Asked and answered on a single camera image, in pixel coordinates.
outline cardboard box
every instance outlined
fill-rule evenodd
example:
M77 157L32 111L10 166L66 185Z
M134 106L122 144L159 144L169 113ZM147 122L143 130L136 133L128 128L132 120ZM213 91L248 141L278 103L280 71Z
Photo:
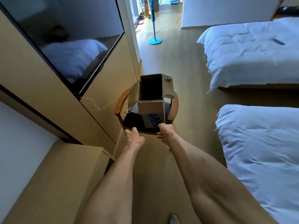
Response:
M173 79L163 74L141 75L130 88L128 111L142 116L145 128L157 128L160 123L167 123L170 103L174 99Z

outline hand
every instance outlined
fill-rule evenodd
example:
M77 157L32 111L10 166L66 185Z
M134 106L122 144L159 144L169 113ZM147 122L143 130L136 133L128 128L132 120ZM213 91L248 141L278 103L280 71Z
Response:
M177 136L172 124L160 123L158 125L160 132L157 133L157 138L169 146L169 142Z
M133 127L131 132L125 130L125 134L128 148L140 149L144 145L145 138L139 135L136 127Z

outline television screen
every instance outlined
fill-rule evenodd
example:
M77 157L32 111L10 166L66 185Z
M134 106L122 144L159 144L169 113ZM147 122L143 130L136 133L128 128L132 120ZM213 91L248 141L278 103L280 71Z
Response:
M0 0L3 12L78 96L123 34L116 0Z

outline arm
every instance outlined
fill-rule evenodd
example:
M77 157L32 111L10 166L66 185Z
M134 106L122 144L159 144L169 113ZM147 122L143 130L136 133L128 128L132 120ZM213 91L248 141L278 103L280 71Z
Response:
M203 224L278 224L228 169L206 152L184 141L172 125L159 124L180 169L193 208Z
M126 130L127 145L86 203L79 224L131 224L133 166L144 137Z

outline bed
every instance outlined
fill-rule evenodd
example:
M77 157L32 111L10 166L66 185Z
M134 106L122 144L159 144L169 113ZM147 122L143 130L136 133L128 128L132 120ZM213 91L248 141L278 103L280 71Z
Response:
M63 77L74 83L83 77L87 69L94 70L91 68L100 61L97 57L107 48L97 40L84 39L51 43L41 50Z
M213 26L197 42L207 55L210 91L299 83L299 18Z
M225 105L217 116L228 169L278 223L299 223L299 109Z

